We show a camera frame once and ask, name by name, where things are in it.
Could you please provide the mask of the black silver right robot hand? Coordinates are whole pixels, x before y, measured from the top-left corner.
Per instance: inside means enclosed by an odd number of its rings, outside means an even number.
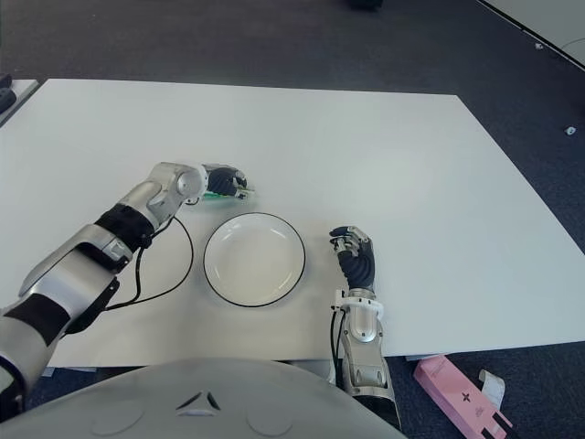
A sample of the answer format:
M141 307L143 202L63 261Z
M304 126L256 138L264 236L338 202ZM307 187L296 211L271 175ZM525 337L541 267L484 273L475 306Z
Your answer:
M356 226L337 227L329 232L329 237L349 289L374 292L376 263L372 240Z

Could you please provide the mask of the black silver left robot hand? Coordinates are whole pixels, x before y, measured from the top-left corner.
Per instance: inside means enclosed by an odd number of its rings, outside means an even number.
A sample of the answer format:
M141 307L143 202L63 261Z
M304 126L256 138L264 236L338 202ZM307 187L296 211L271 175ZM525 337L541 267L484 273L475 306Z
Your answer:
M228 165L204 164L207 172L205 198L246 199L250 191L245 174Z

